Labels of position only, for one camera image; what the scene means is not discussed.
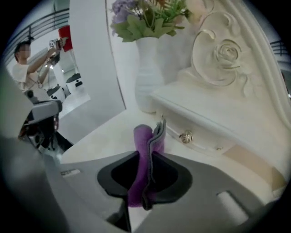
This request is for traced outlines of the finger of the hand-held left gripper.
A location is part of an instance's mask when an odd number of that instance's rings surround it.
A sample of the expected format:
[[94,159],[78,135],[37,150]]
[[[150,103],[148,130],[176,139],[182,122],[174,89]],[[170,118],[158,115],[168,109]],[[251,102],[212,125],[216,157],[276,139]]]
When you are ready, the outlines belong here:
[[33,120],[44,120],[58,115],[62,111],[62,102],[58,99],[41,101],[33,105],[31,113]]

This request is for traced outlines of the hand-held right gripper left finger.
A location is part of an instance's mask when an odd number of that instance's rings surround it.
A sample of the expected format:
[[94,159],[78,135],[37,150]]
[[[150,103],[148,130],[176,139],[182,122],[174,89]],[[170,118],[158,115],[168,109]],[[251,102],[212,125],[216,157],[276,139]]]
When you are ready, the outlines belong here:
[[112,170],[137,152],[125,152],[85,162],[56,164],[44,155],[45,172],[69,233],[130,233],[127,189],[112,178]]

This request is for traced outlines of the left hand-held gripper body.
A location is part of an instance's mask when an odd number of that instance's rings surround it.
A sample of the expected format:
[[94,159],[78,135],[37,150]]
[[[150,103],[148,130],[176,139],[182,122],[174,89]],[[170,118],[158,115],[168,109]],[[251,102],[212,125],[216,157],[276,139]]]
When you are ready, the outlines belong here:
[[43,120],[33,120],[30,114],[19,132],[19,140],[30,142],[36,149],[55,151],[55,134],[59,128],[59,115]]

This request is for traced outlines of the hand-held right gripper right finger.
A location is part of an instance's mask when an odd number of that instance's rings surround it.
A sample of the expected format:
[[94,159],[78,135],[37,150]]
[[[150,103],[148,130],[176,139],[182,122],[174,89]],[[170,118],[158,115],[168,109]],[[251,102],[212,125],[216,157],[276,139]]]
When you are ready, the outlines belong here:
[[[174,203],[154,205],[137,228],[138,233],[244,233],[270,210],[249,189],[220,169],[172,154],[166,158],[184,166],[192,175],[190,189]],[[238,224],[218,194],[229,192],[248,219]]]

